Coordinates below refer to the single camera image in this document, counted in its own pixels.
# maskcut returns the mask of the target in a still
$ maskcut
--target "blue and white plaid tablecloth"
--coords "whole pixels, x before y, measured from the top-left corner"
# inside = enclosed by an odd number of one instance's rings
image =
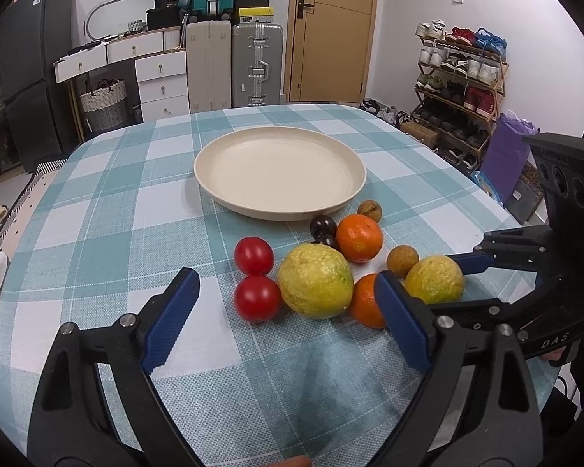
[[[311,239],[308,224],[246,218],[199,188],[195,155],[225,133],[294,126],[353,148],[368,182],[339,221],[372,198],[383,208],[385,246],[355,279],[384,269],[389,250],[421,257],[471,250],[483,232],[517,223],[429,149],[374,116],[343,105],[231,109],[139,124],[82,145],[40,201],[0,296],[0,427],[23,451],[30,409],[60,324],[106,326],[196,269],[201,297],[153,380],[179,430],[206,465],[258,466],[307,454],[316,466],[364,465],[396,425],[420,375],[387,331],[346,316],[307,320],[290,311],[251,326],[234,311],[243,277],[240,238],[257,235],[277,265]],[[490,269],[467,278],[465,299],[511,300],[534,276]],[[539,406],[556,372],[532,360]],[[109,406],[124,442],[137,446],[107,367]]]

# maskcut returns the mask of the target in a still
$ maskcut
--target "black door handle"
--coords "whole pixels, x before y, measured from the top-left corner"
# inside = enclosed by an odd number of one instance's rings
[[[298,0],[298,12],[296,13],[297,18],[303,19],[303,10],[305,7],[307,7],[308,9],[314,8],[312,4],[306,4],[305,0]]]

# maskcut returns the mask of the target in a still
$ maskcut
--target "door frame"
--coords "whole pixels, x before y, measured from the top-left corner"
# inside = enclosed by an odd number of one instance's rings
[[[361,98],[366,95],[368,87],[368,74],[370,71],[370,59],[372,56],[372,45],[374,42],[374,26],[376,24],[378,0],[372,0],[372,13],[370,16],[370,31],[368,36],[368,53],[366,54],[366,66],[364,68],[363,89]],[[286,32],[286,55],[285,72],[283,77],[283,92],[286,96],[286,103],[290,102],[290,83],[292,80],[292,52],[294,49],[294,28],[296,26],[296,0],[288,0],[288,29]]]

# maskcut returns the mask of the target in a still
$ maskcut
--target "refrigerator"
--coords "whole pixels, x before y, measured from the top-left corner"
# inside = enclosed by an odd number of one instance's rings
[[[17,0],[0,18],[0,77],[23,168],[78,146],[67,86],[54,62],[72,47],[72,0]]]

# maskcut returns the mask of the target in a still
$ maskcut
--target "plate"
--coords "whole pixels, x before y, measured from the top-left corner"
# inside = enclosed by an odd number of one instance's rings
[[[350,147],[328,135],[283,126],[248,128],[207,144],[195,176],[216,202],[269,221],[328,214],[366,183],[366,167]]]

